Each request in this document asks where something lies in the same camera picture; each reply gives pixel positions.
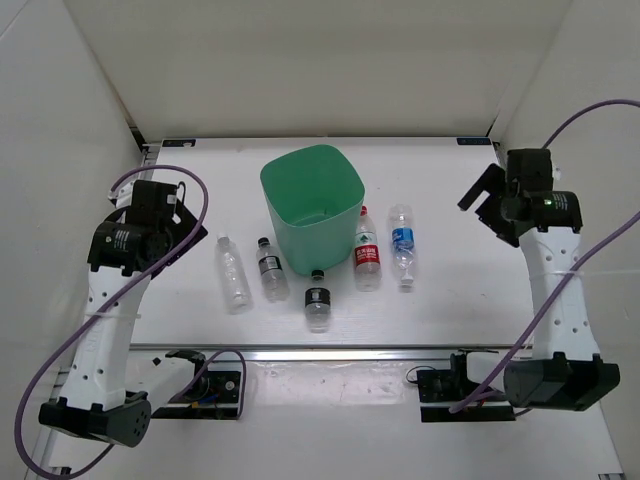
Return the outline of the blue label bottle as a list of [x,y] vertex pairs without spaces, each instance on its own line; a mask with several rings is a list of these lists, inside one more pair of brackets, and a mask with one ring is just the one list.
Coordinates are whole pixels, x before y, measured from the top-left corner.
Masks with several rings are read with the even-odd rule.
[[411,207],[403,204],[392,206],[389,211],[389,227],[394,273],[399,287],[409,291],[415,282],[417,265]]

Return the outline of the clear bottle white cap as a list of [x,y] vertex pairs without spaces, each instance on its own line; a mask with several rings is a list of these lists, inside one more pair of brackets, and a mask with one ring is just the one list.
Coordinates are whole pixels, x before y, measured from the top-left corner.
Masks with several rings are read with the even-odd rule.
[[215,247],[216,269],[226,307],[240,314],[252,307],[252,295],[236,244],[227,235],[218,235]]

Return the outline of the clear bottle black label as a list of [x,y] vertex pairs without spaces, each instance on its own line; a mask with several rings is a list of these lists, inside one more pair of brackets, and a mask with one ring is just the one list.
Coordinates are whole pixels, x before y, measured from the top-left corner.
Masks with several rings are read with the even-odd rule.
[[289,287],[280,253],[267,237],[258,239],[256,258],[265,297],[272,302],[286,300]]

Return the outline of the red label bottle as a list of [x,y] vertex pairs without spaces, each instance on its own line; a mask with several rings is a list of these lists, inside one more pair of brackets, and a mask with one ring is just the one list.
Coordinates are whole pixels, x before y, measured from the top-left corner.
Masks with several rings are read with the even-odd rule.
[[361,291],[375,291],[381,281],[381,262],[377,232],[366,206],[361,207],[354,236],[356,285]]

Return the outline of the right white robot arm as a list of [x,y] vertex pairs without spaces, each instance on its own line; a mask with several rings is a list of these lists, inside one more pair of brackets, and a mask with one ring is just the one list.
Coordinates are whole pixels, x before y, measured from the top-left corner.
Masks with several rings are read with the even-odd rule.
[[591,331],[580,268],[582,217],[577,196],[553,188],[547,165],[511,175],[491,164],[459,201],[525,257],[534,318],[508,353],[471,352],[449,375],[460,411],[487,390],[514,407],[585,411],[620,382]]

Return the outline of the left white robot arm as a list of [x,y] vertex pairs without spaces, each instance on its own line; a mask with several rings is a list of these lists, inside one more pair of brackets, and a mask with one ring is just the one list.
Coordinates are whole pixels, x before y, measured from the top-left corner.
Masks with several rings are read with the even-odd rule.
[[135,447],[153,413],[180,392],[188,400],[206,395],[210,377],[195,351],[153,359],[132,381],[127,359],[142,297],[150,283],[143,272],[204,228],[177,196],[174,184],[136,180],[117,196],[118,207],[93,236],[88,255],[85,314],[95,323],[77,345],[57,399],[44,403],[39,421],[67,435]]

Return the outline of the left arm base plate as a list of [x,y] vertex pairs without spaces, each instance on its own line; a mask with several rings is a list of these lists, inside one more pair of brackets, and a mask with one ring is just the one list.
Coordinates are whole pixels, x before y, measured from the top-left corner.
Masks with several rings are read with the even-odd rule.
[[152,419],[236,421],[241,418],[248,366],[239,350],[223,349],[210,357],[195,350],[172,350],[165,357],[191,362],[195,382],[155,410]]

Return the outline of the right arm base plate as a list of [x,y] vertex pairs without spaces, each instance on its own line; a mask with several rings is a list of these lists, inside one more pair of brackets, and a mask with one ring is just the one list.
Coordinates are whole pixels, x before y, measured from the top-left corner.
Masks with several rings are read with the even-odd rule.
[[405,374],[405,382],[416,387],[420,403],[420,420],[435,423],[487,423],[516,420],[514,409],[499,391],[487,387],[479,399],[457,413],[449,408],[471,394],[478,386],[467,377],[467,354],[462,350],[449,356],[446,368],[418,365]]

